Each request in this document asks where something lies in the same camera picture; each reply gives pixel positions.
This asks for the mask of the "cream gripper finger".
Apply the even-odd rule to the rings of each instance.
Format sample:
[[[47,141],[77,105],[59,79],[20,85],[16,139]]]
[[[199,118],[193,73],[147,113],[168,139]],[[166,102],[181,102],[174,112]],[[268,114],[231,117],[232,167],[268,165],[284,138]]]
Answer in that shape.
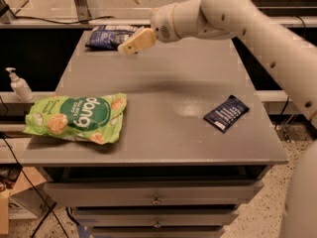
[[[118,46],[120,55],[128,56],[152,47],[157,41],[156,33],[151,28],[140,28],[128,40]]]

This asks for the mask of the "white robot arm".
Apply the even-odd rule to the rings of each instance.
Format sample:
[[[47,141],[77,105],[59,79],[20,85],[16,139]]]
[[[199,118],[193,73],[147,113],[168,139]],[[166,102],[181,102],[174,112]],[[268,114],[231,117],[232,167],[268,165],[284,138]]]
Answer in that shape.
[[[252,0],[188,0],[155,8],[151,25],[121,44],[129,55],[156,41],[237,37],[317,126],[317,48],[261,12]],[[299,160],[283,210],[279,238],[317,238],[317,142]]]

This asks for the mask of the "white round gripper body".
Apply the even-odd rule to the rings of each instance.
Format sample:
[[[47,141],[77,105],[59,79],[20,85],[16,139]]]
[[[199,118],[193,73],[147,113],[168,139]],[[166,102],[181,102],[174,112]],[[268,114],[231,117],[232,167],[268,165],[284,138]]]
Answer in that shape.
[[[176,4],[168,4],[154,8],[151,15],[151,28],[155,31],[159,41],[163,43],[176,42],[180,37],[173,24],[173,11]]]

